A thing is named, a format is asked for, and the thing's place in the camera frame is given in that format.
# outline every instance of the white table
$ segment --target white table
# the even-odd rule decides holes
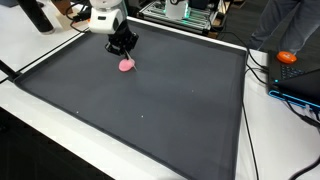
[[[22,14],[18,7],[5,11],[6,13],[2,14],[3,7],[0,7],[0,17],[6,19],[5,24],[8,25],[11,23],[7,20],[8,14],[13,12],[18,15]],[[129,19],[154,25],[141,20]],[[25,29],[27,27],[32,29],[33,25],[29,23],[25,26]],[[239,46],[206,37],[171,28],[166,29],[241,49]],[[0,39],[7,38],[8,43],[8,47],[1,43],[0,57],[8,57],[7,59],[10,60],[5,62],[15,70],[49,51],[50,47],[51,49],[55,47],[59,44],[58,40],[61,43],[76,34],[76,32],[70,31],[42,37],[35,35],[37,32],[34,31],[11,31],[8,33],[7,29],[6,33],[0,34]],[[17,36],[25,37],[26,40],[22,42],[9,41],[11,38],[16,39]],[[23,47],[24,49],[15,51],[9,46]],[[265,53],[252,51],[252,54],[258,62],[265,63],[267,58]],[[318,131],[299,120],[283,102],[269,97],[265,87],[258,83],[251,73],[246,78],[244,101],[261,180],[288,179],[297,170],[311,164],[319,156],[320,136]],[[30,96],[9,81],[0,84],[0,106],[115,179],[184,179],[149,157]],[[238,148],[236,179],[255,179],[255,169],[244,118],[242,118]],[[316,180],[319,177],[320,167],[317,167],[301,176],[301,179]]]

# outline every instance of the wire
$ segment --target wire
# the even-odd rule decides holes
[[[320,156],[318,157],[318,159],[314,163],[310,164],[309,166],[301,169],[300,171],[298,171],[294,175],[292,175],[289,180],[297,179],[299,176],[312,170],[313,168],[317,167],[319,164],[320,164]]]
[[[251,68],[251,69],[253,69],[253,70],[259,70],[259,71],[262,72],[262,73],[268,73],[267,71],[265,71],[264,69],[261,69],[261,68]],[[251,69],[248,68],[248,69],[245,71],[244,74],[247,74],[247,72],[248,72],[248,71],[251,71]]]
[[[257,180],[259,180],[259,171],[258,171],[258,166],[257,166],[257,159],[256,159],[256,155],[254,153],[254,148],[253,148],[253,143],[252,143],[252,139],[251,139],[251,133],[250,133],[250,129],[249,129],[249,123],[248,123],[246,108],[244,107],[244,102],[243,101],[242,101],[242,109],[243,109],[243,113],[244,113],[244,119],[245,119],[245,122],[246,122],[247,133],[248,133],[248,137],[249,137],[249,141],[250,141],[250,147],[251,147],[251,152],[252,152],[254,168],[256,169]]]
[[[258,79],[259,82],[261,82],[262,84],[265,84],[267,85],[266,82],[262,81],[259,76],[256,74],[256,72],[254,72],[254,70],[252,69],[252,67],[250,67],[248,64],[247,64],[247,67],[249,68],[249,70],[253,73],[253,75]]]
[[[266,66],[262,66],[261,64],[259,64],[259,63],[253,58],[253,56],[252,56],[252,54],[251,54],[251,52],[250,52],[250,49],[248,48],[248,46],[246,45],[246,43],[244,43],[244,42],[239,38],[239,36],[237,36],[235,33],[230,32],[230,31],[225,31],[225,32],[219,31],[219,30],[217,30],[217,29],[215,29],[215,28],[213,28],[213,27],[212,27],[212,29],[213,29],[214,31],[216,31],[216,32],[219,32],[219,33],[226,33],[226,34],[232,34],[232,35],[234,35],[234,36],[243,44],[243,46],[246,48],[246,50],[248,51],[249,56],[251,57],[252,61],[253,61],[256,65],[258,65],[259,67],[261,67],[262,69],[268,70],[268,68],[267,68]]]
[[[70,18],[70,17],[68,16],[68,11],[69,11],[73,6],[78,5],[78,4],[82,3],[83,1],[86,1],[86,2],[82,5],[82,8],[81,8],[81,10],[80,10],[80,12],[82,12],[82,11],[84,10],[84,8],[86,7],[86,5],[88,4],[88,2],[89,2],[88,0],[79,1],[79,2],[71,5],[70,7],[68,7],[68,9],[66,10],[66,16],[71,20],[70,27],[71,27],[72,29],[78,31],[79,33],[87,33],[88,31],[86,31],[86,30],[81,31],[81,30],[79,30],[78,28],[74,27],[73,24],[74,24],[75,21],[74,21],[73,18]]]
[[[78,5],[78,4],[81,4],[82,2],[84,2],[84,1],[87,1],[88,2],[88,0],[81,0],[81,1],[79,1],[79,2],[76,2],[76,3],[74,3],[74,4],[72,4],[71,6],[69,6],[67,9],[66,9],[66,16],[67,16],[67,18],[68,19],[70,19],[71,21],[73,21],[73,18],[71,18],[70,16],[69,16],[69,10],[71,9],[71,8],[73,8],[74,6],[76,6],[76,5]]]

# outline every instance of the person's leg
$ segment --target person's leg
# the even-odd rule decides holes
[[[301,0],[285,34],[280,40],[279,51],[296,54],[320,25],[320,1]]]
[[[250,49],[259,50],[263,43],[272,35],[280,22],[292,11],[299,0],[269,0],[263,10],[258,27],[251,35],[249,43]]]

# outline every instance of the gray mat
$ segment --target gray mat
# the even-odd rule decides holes
[[[107,37],[89,33],[15,83],[188,179],[234,179],[245,52],[130,27],[138,72],[120,72]]]

